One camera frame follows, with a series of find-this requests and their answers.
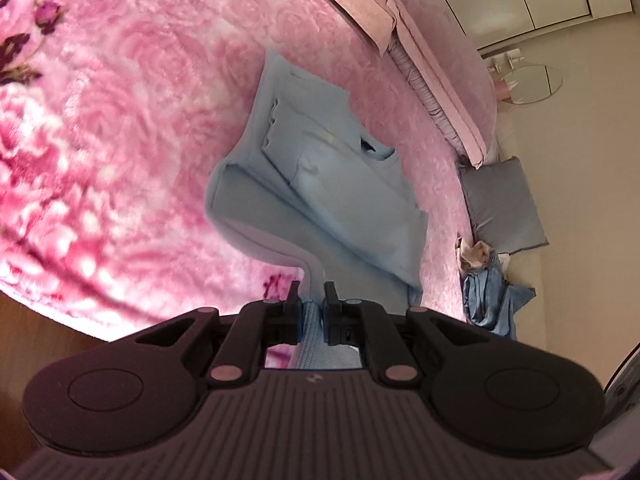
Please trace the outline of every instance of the light blue cloth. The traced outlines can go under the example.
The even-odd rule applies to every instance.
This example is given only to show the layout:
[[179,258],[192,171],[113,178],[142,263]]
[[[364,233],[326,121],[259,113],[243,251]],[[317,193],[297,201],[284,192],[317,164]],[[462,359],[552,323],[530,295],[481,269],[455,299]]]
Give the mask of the light blue cloth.
[[[422,295],[427,215],[396,151],[369,135],[348,98],[268,53],[244,134],[207,187],[207,215],[230,243],[303,269],[300,294],[315,314],[307,316],[299,363],[306,362],[300,352],[317,345],[325,281],[342,298],[377,301],[394,314]],[[331,350],[349,351],[355,362],[352,349]]]

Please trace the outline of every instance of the round mirror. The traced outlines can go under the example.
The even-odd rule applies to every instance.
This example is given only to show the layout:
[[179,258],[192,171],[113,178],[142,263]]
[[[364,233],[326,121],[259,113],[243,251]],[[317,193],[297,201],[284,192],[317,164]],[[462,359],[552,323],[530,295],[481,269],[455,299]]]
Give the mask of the round mirror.
[[562,73],[552,66],[527,65],[517,67],[502,80],[508,88],[508,97],[502,100],[513,105],[527,105],[555,94],[562,86]]

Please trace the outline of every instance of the dark red flower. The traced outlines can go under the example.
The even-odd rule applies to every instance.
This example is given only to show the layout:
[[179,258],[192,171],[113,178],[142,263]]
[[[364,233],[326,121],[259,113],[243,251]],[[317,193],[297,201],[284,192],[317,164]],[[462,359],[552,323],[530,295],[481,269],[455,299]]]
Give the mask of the dark red flower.
[[28,85],[31,81],[41,78],[42,74],[33,67],[22,64],[10,70],[3,70],[0,72],[0,86],[7,85],[9,83],[22,83]]
[[15,36],[9,36],[4,40],[3,44],[0,44],[0,70],[9,65],[20,54],[29,38],[29,34],[16,34]]
[[56,25],[60,22],[64,13],[65,11],[56,2],[47,1],[36,4],[33,19],[41,33],[46,36],[56,30]]

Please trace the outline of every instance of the bed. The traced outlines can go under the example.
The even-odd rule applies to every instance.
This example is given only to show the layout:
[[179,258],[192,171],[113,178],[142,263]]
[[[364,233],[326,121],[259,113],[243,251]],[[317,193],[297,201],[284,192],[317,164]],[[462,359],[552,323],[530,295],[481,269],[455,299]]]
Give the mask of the bed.
[[267,48],[351,92],[398,149],[430,225],[422,304],[462,319],[455,243],[471,240],[457,155],[389,54],[331,0],[49,0],[0,9],[42,77],[0,86],[0,289],[114,340],[203,305],[282,297],[300,271],[229,246],[203,213],[207,179],[238,141]]

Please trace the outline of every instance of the black plastic mount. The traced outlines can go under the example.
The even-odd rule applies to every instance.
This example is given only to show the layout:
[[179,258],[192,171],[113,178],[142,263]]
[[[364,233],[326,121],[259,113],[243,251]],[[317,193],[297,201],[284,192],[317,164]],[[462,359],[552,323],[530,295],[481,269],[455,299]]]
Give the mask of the black plastic mount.
[[[212,391],[253,383],[269,346],[300,341],[298,285],[285,301],[223,317],[203,307],[45,368],[24,394],[28,423],[48,446],[94,456],[175,434]],[[415,391],[475,447],[556,455],[585,446],[598,427],[602,391],[573,362],[423,307],[392,316],[372,301],[342,301],[331,282],[325,298],[326,343],[357,346],[373,381]]]

